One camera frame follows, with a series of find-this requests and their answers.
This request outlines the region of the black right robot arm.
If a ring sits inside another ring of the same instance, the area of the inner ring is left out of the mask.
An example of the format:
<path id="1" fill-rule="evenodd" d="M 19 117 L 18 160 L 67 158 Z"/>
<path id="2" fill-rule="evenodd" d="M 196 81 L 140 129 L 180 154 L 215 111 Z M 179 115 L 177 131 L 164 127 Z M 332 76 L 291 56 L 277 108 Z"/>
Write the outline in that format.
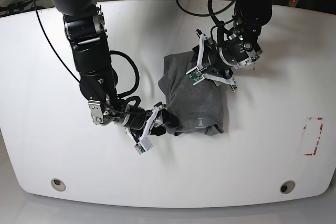
<path id="1" fill-rule="evenodd" d="M 144 147 L 148 135 L 160 136 L 168 128 L 178 126 L 178 119 L 159 102 L 154 108 L 140 107 L 141 99 L 134 95 L 140 75 L 134 61 L 125 53 L 110 50 L 104 28 L 104 17 L 95 0 L 52 0 L 62 13 L 65 34 L 70 43 L 74 64 L 80 75 L 79 88 L 88 100 L 91 117 L 97 125 L 111 122 L 126 127 L 137 147 Z M 118 93 L 118 76 L 111 56 L 123 57 L 135 75 L 133 87 Z"/>

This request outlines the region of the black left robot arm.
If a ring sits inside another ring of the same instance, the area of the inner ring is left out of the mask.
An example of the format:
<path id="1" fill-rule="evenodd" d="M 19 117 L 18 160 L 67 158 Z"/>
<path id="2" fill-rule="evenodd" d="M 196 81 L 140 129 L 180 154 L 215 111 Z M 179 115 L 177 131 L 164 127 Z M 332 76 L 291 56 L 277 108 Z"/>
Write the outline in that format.
<path id="1" fill-rule="evenodd" d="M 232 28 L 226 29 L 226 22 L 213 16 L 216 38 L 196 30 L 199 43 L 193 48 L 195 65 L 186 72 L 193 85 L 210 80 L 217 86 L 226 84 L 235 91 L 233 71 L 248 67 L 260 58 L 262 49 L 258 37 L 271 16 L 272 0 L 236 0 L 230 20 Z"/>

